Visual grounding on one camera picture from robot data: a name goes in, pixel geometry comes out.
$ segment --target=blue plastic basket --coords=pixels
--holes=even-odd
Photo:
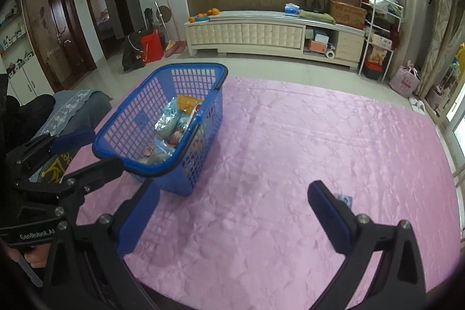
[[[102,159],[117,155],[142,182],[154,178],[168,192],[188,196],[195,188],[223,118],[221,87],[228,69],[217,63],[175,63],[155,70],[118,107],[98,132],[92,150]],[[166,162],[137,162],[153,140],[163,107],[176,95],[203,101],[175,153]]]

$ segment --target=slipper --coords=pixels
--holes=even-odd
[[[423,104],[421,100],[418,101],[416,108],[417,108],[416,112],[418,112],[420,115],[426,114],[425,105]]]
[[[408,98],[408,101],[409,101],[409,103],[410,103],[410,105],[411,105],[412,107],[413,107],[414,105],[417,105],[417,103],[418,103],[418,100],[417,100],[416,98],[414,98],[413,96],[410,96],[410,97]]]

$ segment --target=metal rack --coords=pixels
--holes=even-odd
[[[378,46],[380,48],[383,48],[385,49],[384,47],[382,46],[379,46],[379,45],[376,45],[376,44],[373,44],[372,42],[370,42],[370,36],[371,34],[373,33],[373,29],[378,29],[378,30],[381,30],[381,31],[384,31],[384,32],[391,32],[385,28],[382,28],[381,26],[379,25],[376,25],[375,24],[375,15],[376,15],[376,5],[377,5],[377,2],[379,0],[374,0],[374,5],[371,5],[369,3],[366,3],[366,2],[362,2],[362,0],[360,0],[360,6],[362,5],[365,5],[365,6],[368,6],[368,7],[371,7],[373,9],[373,12],[371,13],[371,20],[368,20],[368,19],[365,19],[365,23],[368,24],[370,26],[370,30],[368,31],[368,37],[365,37],[365,41],[366,41],[366,46],[365,46],[365,49],[364,49],[364,52],[363,52],[363,56],[362,56],[362,63],[360,65],[360,69],[359,69],[359,75],[362,74],[362,69],[363,69],[363,65],[365,63],[365,60],[366,60],[366,54],[368,52],[368,45],[371,44],[373,46]],[[399,20],[398,22],[398,25],[397,25],[397,32],[399,33],[400,32],[400,26],[402,24],[402,21],[403,21],[403,16],[404,16],[404,8],[402,6],[400,6],[399,4],[395,3],[394,1],[392,0],[383,0],[383,1],[386,1],[386,2],[389,2],[390,4],[394,5],[396,8],[398,8],[400,10],[400,16],[399,15],[396,15],[396,14],[391,14],[389,13],[389,16],[392,16],[393,18],[396,18]],[[383,74],[383,79],[382,81],[384,81],[384,79],[386,78],[386,74],[389,70],[389,66],[391,65],[391,61],[392,61],[392,56],[394,55],[394,52],[395,52],[395,49],[393,50],[389,50],[389,49],[386,49],[387,51],[389,51],[391,54],[390,54],[390,57],[389,57],[389,62],[387,63],[387,66],[386,66],[386,69],[384,70],[384,74]]]

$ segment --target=curtain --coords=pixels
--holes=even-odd
[[[434,31],[425,63],[420,71],[420,84],[415,94],[424,98],[450,57],[446,55],[465,25],[461,0],[434,0]]]

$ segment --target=yellow cloth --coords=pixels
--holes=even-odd
[[[460,45],[460,49],[457,53],[457,61],[459,61],[460,75],[459,80],[462,79],[462,75],[465,72],[465,44]]]

